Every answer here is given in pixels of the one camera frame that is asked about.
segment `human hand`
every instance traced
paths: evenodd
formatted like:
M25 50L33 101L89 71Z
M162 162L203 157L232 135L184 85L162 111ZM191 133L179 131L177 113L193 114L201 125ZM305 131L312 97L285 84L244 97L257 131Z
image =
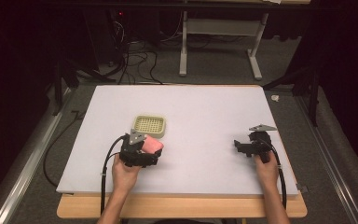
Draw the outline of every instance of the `human hand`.
M259 155L254 155L258 180L263 189L276 188L278 180L278 163L272 151L267 152L269 162L263 163Z
M130 192L136 183L138 173L141 169L141 166L126 166L119 158L119 154L117 154L112 167L114 191Z

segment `wire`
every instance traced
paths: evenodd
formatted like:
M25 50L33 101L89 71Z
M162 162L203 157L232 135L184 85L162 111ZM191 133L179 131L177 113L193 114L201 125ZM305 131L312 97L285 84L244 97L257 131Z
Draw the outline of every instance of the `wire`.
M101 178L101 214L103 213L103 210L104 210L107 163L110 160L110 158L112 158L114 155L118 154L118 152L117 152L117 153L114 153L113 155L110 155L112 153L113 148L118 143L118 141L123 140L125 138L125 136L126 135L122 135L118 139L116 139L116 141L109 148L109 151L108 151L108 153L106 155L106 158L105 158L105 161L103 163L103 172L101 173L101 176L102 176L102 178Z
M165 40L165 41L161 42L161 44L164 46L169 46L169 47L182 46L182 39L178 39L178 37L180 37L180 36L178 35L175 38Z
M131 74L131 73L129 73L128 71L126 72L126 74L127 74L127 78L128 78L128 81L129 81L129 83L130 83L130 85L132 84L132 85L135 85L135 76L133 75L133 74Z
M154 54L155 59L154 59L154 61L153 61L152 67L151 67L150 70L149 70L149 76L150 76L150 77L144 77L144 76L142 75L141 71L140 71L140 68L141 68L141 65L142 65L143 63L146 63L146 62L147 62L147 59L149 58L149 56L148 56L149 53ZM129 54L128 54L128 57L127 57L128 59L127 59L127 60L130 59L130 56L131 56L132 58L140 58L140 59L141 59L140 62L137 62L137 63L133 63L133 64L129 64L129 65L128 65L128 66L135 66L135 65L137 65L137 72L138 72L138 75L139 75L141 78L143 78L143 79L145 79L145 80L148 80L148 81L157 82L157 83L160 84L160 85L163 85L163 84L164 84L164 83L162 83L160 80L156 79L156 78L153 76L153 70L154 70L154 69L156 68L156 66L157 66L157 59L158 59L158 54L157 54L155 51L152 51L152 50L149 50L149 51L131 51L131 52L129 52Z
M218 37L221 37L221 35L210 35L209 38L213 41L217 41L217 42L223 42L223 43L234 43L234 42L237 42L237 41L240 41L241 39L244 38L243 35L233 35L232 39L230 40L225 40L225 39L222 39L222 38L218 38Z
M205 41L205 43L203 43L199 47L194 47L191 46L190 41L187 41L187 47L190 49L204 49L211 43L211 38L208 38L208 35L189 35L188 40L191 38L194 39L196 42Z
M181 12L181 14L180 14L179 22L178 22L178 25L176 26L176 30L175 30L175 32L173 33L173 35L171 35L170 37L168 37L168 38L166 38L166 39L160 40L160 42L169 41L169 40L171 40L171 39L175 39L175 38L178 37L178 36L181 36L181 35L178 34L178 32L179 32L179 28L180 28L180 26L181 26L181 24L182 24L182 18L183 18L183 12Z
M140 44L142 43L142 46L140 47L140 49L144 49L146 46L146 41L144 40L132 40L130 43L128 43L128 45L135 45L135 44Z
M279 173L279 178L281 180L281 189L282 189L282 204L284 209L286 209L286 204L287 204L287 192L286 192L286 183L284 181L284 176L283 176L283 170L282 170L282 165L281 165L281 161L279 160L279 156L278 156L278 152L275 149L275 147L271 144L269 145L266 141L262 140L262 139L257 139L261 142L263 142L264 144L266 144L269 148L271 148L272 152L274 153L275 159L277 160L277 165L278 165L278 173Z
M129 64L129 47L126 47L126 51L127 51L127 55L126 55L126 57L124 58L123 57L123 60L124 60L124 62L125 62L125 65L124 65L124 67L123 67L123 69L122 69L122 73L121 73L121 76L120 76L120 80L118 81L118 85L120 85L121 84L121 80L123 79L123 77L124 77L124 75L126 74L126 71L127 71L127 68L128 68L128 64Z
M58 139L60 139L62 137L62 135L78 120L82 120L87 111L84 111L82 113L79 113L79 111L77 110L73 110L71 111L71 113L76 113L74 120L69 123L63 130L62 132L59 133L59 135L52 141L52 143L50 144L50 146L48 147L48 149L46 150L45 156L43 158L43 174L45 175L46 180L55 188L58 187L58 184L55 183L49 176L48 176L48 171L47 171L47 167L46 167L46 163L47 163L47 159L48 159L48 154L51 151L52 147L54 146L54 144L58 141Z
M113 53L121 54L121 55L118 55L116 59L114 59L114 61L117 63L117 66L113 70L111 70L110 72L108 72L106 74L100 74L98 71L88 69L88 68L86 68L84 66L80 66L79 64L76 64L74 62L70 62L70 63L73 63L76 66L76 68L79 68L80 70L84 71L88 75L88 76L85 76L85 75L77 73L78 77L84 78L86 80L98 79L100 81L105 81L105 82L112 82L112 81L116 82L115 79L111 79L109 77L117 74L119 71L125 71L125 69L126 69L126 60L123 57L123 53L127 46L127 44L125 44L126 33L125 33L124 26L121 23L119 23L118 21L112 21L112 15L111 15L110 11L108 11L108 10L106 11L106 18L107 18L108 24L110 24L110 26L109 26L110 37L112 38L112 41L115 46L116 52L113 52Z

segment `pink object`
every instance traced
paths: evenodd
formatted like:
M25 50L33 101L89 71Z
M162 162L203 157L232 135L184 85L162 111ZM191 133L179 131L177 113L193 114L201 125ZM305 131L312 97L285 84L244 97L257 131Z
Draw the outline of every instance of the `pink object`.
M145 137L146 139L145 139L144 146L142 147L142 151L146 153L154 154L157 151L162 150L164 148L164 145L160 143L156 138L153 138L147 134L145 135Z

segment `white board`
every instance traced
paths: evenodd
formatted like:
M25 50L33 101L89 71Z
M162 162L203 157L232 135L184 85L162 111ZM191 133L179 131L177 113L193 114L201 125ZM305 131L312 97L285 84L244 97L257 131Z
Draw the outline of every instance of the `white board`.
M139 115L166 119L162 156L141 170L133 192L262 194L253 159L237 152L234 140L250 143L249 128L276 127L258 86L99 86L77 135L57 188L61 193L101 192L106 153L129 133ZM268 132L280 155L287 194L296 183L279 132ZM120 151L119 142L114 152ZM106 191L113 189L108 163Z

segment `dark curtain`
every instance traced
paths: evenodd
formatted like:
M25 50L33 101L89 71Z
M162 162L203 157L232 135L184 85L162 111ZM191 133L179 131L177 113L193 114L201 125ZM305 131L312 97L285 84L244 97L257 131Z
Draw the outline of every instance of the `dark curtain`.
M292 80L295 83L318 74L333 112L358 156L358 1L326 0L319 7L337 10L312 16L286 75L301 68L315 72L298 76Z
M0 1L0 183L46 111L50 61L33 6Z

